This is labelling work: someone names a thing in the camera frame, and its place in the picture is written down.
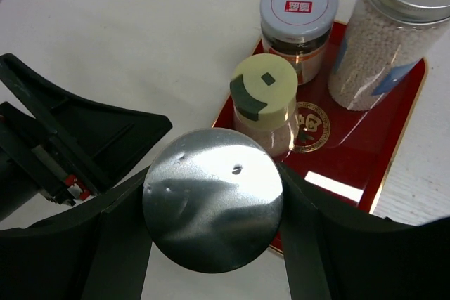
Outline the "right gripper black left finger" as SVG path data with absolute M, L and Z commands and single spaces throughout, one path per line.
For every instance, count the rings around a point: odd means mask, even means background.
M 1 231 L 2 299 L 140 299 L 152 240 L 143 169 L 27 228 Z

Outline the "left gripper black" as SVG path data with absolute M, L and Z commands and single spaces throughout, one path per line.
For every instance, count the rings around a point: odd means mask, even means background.
M 104 193 L 172 129 L 164 115 L 70 93 L 12 53 L 1 56 L 1 81 L 32 114 L 1 104 L 2 220 L 38 193 L 69 206 Z

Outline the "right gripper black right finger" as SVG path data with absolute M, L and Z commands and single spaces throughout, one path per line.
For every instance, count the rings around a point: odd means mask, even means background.
M 292 299 L 448 299 L 449 219 L 420 226 L 333 197 L 286 165 L 280 233 Z

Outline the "silver cap blue label bottle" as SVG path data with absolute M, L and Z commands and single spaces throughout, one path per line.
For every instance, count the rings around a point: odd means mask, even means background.
M 155 157 L 142 209 L 168 259 L 199 273 L 227 273 L 254 261 L 275 238 L 283 184 L 275 162 L 250 137 L 199 129 Z

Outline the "yellow cap spice bottle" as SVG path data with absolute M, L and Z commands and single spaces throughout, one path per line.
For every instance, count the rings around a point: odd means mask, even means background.
M 272 157 L 286 155 L 299 133 L 297 73 L 284 58 L 260 53 L 244 59 L 230 83 L 233 127 Z

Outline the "white cap red label jar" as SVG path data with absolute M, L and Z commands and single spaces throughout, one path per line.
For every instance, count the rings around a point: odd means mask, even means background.
M 339 0 L 260 0 L 262 46 L 287 60 L 298 84 L 321 69 Z

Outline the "silver cap tall bottle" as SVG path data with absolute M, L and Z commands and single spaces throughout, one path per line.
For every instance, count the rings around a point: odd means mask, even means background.
M 449 0 L 357 0 L 328 79 L 353 111 L 378 105 L 449 30 Z

